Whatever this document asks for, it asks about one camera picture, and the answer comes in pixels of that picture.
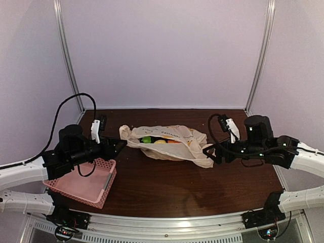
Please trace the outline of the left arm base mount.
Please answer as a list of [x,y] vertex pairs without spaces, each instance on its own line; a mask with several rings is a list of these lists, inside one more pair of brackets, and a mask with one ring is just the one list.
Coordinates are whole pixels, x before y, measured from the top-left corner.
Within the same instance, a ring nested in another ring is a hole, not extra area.
[[54,236],[59,242],[71,240],[80,229],[87,230],[90,214],[71,210],[59,193],[49,191],[48,195],[53,200],[54,210],[46,219],[56,226]]

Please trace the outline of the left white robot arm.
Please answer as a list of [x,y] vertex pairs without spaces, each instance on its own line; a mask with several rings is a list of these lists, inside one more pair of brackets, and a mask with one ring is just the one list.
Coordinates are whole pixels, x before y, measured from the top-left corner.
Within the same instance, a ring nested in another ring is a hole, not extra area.
[[60,205],[57,195],[102,209],[116,177],[114,159],[126,144],[101,137],[98,120],[90,139],[81,126],[66,126],[59,131],[55,149],[1,166],[1,212],[53,215],[67,225],[73,214]]

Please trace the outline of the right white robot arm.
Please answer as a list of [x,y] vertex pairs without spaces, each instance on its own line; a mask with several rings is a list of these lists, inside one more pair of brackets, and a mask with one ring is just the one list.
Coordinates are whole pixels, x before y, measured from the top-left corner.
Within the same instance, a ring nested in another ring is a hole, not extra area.
[[[224,114],[212,114],[207,126],[214,144],[204,148],[203,153],[216,164],[259,159],[265,164],[323,177],[323,152],[290,136],[275,137],[266,116],[252,115],[245,119],[246,140],[240,138],[235,122]],[[268,224],[279,213],[318,207],[323,207],[323,186],[274,192],[268,196],[259,218]]]

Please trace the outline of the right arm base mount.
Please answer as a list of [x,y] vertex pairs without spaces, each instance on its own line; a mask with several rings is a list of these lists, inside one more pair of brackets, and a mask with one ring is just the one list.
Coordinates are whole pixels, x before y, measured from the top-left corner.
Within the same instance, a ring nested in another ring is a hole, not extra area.
[[243,213],[242,221],[245,229],[257,228],[258,235],[263,240],[275,240],[279,236],[278,222],[286,218],[278,207],[282,191],[272,192],[268,196],[262,209],[249,210]]

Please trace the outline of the beige plastic bag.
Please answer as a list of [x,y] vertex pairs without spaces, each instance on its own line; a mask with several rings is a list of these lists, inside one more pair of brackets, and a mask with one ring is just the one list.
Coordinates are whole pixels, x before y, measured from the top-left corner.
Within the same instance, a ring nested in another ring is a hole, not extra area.
[[[203,154],[207,135],[196,129],[183,125],[141,126],[130,128],[123,125],[119,128],[120,138],[127,141],[130,148],[140,149],[147,157],[161,160],[187,160],[202,168],[212,168],[213,161]],[[140,138],[150,136],[152,143],[140,142]],[[181,143],[154,144],[156,140],[175,140]]]

